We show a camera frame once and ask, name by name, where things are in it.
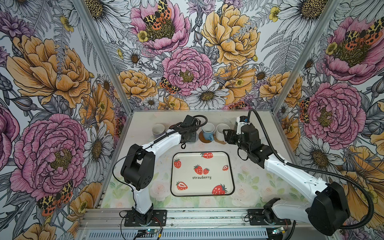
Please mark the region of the glossy brown wooden coaster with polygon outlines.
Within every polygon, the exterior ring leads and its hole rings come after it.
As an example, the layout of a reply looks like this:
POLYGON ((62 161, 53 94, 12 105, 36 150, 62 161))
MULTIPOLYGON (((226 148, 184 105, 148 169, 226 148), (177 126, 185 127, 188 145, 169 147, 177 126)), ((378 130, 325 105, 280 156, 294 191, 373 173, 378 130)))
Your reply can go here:
POLYGON ((199 133, 199 140, 204 144, 209 144, 214 141, 214 134, 208 134, 208 139, 205 139, 204 132, 199 133))

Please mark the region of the white mug blue handle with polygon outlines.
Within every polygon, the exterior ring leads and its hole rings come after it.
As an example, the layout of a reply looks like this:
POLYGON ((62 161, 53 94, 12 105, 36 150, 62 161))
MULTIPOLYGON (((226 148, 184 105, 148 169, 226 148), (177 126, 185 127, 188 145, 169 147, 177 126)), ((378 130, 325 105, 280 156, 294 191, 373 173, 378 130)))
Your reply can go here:
POLYGON ((206 123, 202 127, 203 139, 206 142, 212 142, 214 140, 215 126, 212 123, 206 123))

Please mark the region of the cork paw print coaster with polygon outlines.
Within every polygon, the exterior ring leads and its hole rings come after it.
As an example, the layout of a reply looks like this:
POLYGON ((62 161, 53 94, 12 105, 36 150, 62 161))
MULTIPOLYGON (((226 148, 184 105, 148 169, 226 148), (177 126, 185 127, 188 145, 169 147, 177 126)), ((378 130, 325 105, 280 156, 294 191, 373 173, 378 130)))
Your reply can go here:
POLYGON ((221 144, 221 145, 226 145, 227 143, 225 141, 219 141, 215 136, 214 136, 214 141, 218 144, 221 144))

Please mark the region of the white mug purple handle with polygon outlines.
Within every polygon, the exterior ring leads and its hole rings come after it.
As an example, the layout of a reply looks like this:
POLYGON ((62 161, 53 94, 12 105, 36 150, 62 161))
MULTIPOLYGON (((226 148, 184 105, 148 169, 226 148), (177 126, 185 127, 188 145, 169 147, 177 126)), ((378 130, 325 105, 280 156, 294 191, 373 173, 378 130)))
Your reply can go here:
POLYGON ((154 139, 159 138, 166 132, 166 127, 163 124, 156 124, 152 127, 152 134, 154 139))

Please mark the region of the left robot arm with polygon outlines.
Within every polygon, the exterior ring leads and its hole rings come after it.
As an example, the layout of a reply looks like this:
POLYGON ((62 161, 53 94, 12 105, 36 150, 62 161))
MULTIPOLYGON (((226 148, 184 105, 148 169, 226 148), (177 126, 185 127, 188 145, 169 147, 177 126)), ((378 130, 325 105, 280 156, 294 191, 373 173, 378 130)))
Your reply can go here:
POLYGON ((148 186, 154 177, 156 160, 175 146, 181 145, 184 149, 186 143, 196 142, 198 129, 207 123, 203 115, 187 115, 183 122, 170 126, 152 142, 142 146, 133 144, 129 148, 120 171, 124 183, 132 189, 135 203, 127 219, 142 226, 151 223, 155 216, 148 186))

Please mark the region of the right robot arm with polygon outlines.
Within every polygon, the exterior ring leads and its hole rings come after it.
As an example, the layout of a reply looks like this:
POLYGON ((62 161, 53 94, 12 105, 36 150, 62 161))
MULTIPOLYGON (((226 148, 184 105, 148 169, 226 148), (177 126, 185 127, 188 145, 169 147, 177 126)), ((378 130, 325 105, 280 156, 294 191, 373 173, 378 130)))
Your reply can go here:
POLYGON ((237 131, 226 129, 223 134, 225 142, 236 145, 246 152, 249 160, 283 179, 308 200, 306 204, 299 204, 273 198, 264 205, 265 222, 294 220, 311 224, 323 235, 331 236, 350 217, 346 196, 338 183, 329 184, 291 167, 272 147, 261 142, 258 130, 252 124, 245 124, 237 131))

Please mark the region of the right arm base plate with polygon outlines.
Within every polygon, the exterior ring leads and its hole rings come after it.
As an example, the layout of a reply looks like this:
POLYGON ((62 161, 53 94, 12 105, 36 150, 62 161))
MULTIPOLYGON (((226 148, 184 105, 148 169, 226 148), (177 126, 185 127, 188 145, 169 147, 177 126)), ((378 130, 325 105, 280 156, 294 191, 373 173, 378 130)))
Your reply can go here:
POLYGON ((249 219, 251 226, 270 225, 288 226, 292 222, 289 219, 279 219, 271 210, 268 209, 248 209, 246 218, 249 219))

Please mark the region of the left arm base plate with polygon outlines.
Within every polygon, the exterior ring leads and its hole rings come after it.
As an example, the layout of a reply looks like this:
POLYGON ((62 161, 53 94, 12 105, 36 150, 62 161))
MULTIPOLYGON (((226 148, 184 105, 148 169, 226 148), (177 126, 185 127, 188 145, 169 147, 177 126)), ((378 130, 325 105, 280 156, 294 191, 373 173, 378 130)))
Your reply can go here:
POLYGON ((127 212, 124 220, 125 227, 165 227, 167 222, 167 210, 150 210, 146 214, 140 214, 136 210, 127 212))

